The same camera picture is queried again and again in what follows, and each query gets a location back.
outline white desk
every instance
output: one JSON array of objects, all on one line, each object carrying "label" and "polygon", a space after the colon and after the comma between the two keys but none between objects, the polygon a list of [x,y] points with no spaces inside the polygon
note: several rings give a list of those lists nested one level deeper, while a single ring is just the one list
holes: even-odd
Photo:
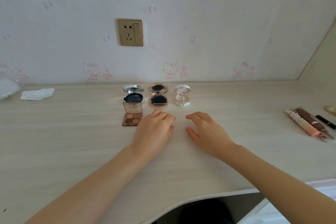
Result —
[{"label": "white desk", "polygon": [[[128,145],[136,127],[122,127],[125,84],[35,85],[55,88],[41,101],[0,102],[0,223],[22,223]],[[302,106],[336,123],[328,102],[297,81],[189,82],[189,107],[166,94],[175,129],[162,153],[119,194],[100,223],[150,223],[177,205],[254,192],[236,171],[198,149],[185,115],[210,114],[238,144],[303,181],[336,176],[336,143],[309,137],[283,110]],[[147,91],[143,104],[148,106]]]}]

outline hand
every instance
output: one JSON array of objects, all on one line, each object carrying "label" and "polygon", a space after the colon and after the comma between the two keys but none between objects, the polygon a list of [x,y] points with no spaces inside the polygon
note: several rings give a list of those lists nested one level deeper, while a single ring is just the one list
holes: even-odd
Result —
[{"label": "hand", "polygon": [[134,138],[129,147],[140,154],[148,162],[158,155],[166,145],[174,126],[176,118],[168,113],[154,110],[147,115],[136,129]]},{"label": "hand", "polygon": [[215,122],[210,115],[195,112],[186,116],[196,125],[196,133],[192,128],[186,128],[195,143],[211,156],[222,159],[229,146],[235,145],[224,128]]}]

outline left hand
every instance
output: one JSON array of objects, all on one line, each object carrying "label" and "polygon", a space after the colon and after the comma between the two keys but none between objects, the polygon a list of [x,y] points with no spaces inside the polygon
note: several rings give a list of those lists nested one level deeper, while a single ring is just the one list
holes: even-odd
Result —
[{"label": "left hand", "polygon": [[148,162],[158,155],[166,145],[176,118],[168,113],[154,110],[138,124],[134,138],[129,147]]}]

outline gold outlet plate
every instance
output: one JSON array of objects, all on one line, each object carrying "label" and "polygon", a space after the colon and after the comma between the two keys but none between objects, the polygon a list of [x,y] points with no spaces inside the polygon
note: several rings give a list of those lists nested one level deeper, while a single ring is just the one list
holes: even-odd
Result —
[{"label": "gold outlet plate", "polygon": [[143,46],[142,20],[118,19],[120,44],[122,46]]}]

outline wall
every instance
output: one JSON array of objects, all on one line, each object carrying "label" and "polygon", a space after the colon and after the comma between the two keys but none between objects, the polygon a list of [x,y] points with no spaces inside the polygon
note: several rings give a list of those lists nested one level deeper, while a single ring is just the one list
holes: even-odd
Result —
[{"label": "wall", "polygon": [[299,80],[336,100],[336,24],[307,65]]},{"label": "wall", "polygon": [[[28,83],[296,79],[335,14],[335,0],[0,0],[0,73]],[[120,46],[116,18],[142,19],[145,46]]]}]

